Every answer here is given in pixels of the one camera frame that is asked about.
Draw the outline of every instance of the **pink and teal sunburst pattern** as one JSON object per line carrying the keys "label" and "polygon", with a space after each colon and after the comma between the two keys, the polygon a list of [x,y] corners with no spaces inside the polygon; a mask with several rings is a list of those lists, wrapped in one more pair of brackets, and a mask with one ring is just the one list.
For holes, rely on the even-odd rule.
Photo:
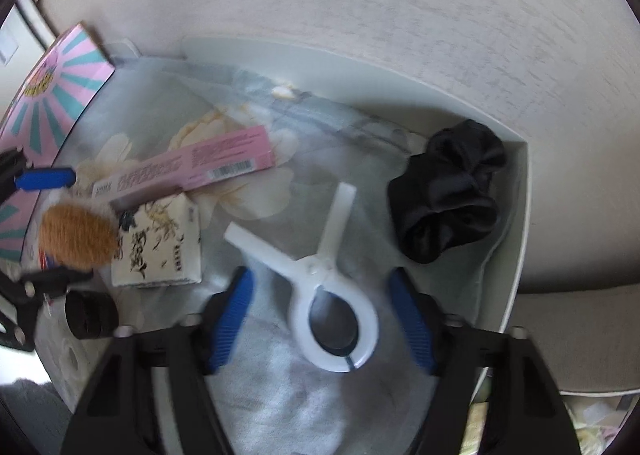
{"label": "pink and teal sunburst pattern", "polygon": [[[60,36],[22,84],[2,121],[0,150],[22,147],[34,166],[51,166],[95,93],[114,71],[81,24]],[[0,258],[20,260],[38,192],[0,207]]]}

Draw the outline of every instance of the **black satin fabric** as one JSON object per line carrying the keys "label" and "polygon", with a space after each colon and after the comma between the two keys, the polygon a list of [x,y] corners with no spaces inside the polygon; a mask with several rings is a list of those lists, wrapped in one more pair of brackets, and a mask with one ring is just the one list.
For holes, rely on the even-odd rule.
{"label": "black satin fabric", "polygon": [[500,218],[489,186],[506,161],[501,140],[475,121],[434,134],[387,188],[400,250],[429,263],[450,247],[487,236]]}

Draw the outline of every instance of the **pink rectangular box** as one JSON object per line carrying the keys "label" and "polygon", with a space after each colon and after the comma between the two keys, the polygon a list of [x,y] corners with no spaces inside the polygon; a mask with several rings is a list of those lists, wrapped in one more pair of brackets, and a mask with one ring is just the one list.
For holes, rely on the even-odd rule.
{"label": "pink rectangular box", "polygon": [[273,166],[264,127],[251,127],[166,152],[95,183],[93,197],[115,210]]}

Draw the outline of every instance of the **beige cushion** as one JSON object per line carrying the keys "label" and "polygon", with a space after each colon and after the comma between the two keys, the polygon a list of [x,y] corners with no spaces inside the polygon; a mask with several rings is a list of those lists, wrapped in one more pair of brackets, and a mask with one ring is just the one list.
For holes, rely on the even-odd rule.
{"label": "beige cushion", "polygon": [[640,286],[519,294],[510,326],[529,330],[561,391],[640,388]]}

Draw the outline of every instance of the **blue rubber tip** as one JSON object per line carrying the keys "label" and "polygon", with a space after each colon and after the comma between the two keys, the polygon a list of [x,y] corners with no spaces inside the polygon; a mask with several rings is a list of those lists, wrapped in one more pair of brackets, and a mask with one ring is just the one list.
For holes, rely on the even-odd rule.
{"label": "blue rubber tip", "polygon": [[244,269],[235,282],[233,293],[226,301],[225,310],[211,334],[209,369],[212,373],[226,365],[231,358],[231,350],[254,295],[254,274],[250,270]]}
{"label": "blue rubber tip", "polygon": [[431,331],[422,319],[420,311],[409,292],[404,270],[395,269],[388,279],[391,304],[404,330],[415,363],[428,374],[433,374],[436,361],[433,358]]}
{"label": "blue rubber tip", "polygon": [[73,186],[76,172],[71,168],[34,168],[25,170],[15,180],[15,187],[24,191],[54,190]]}

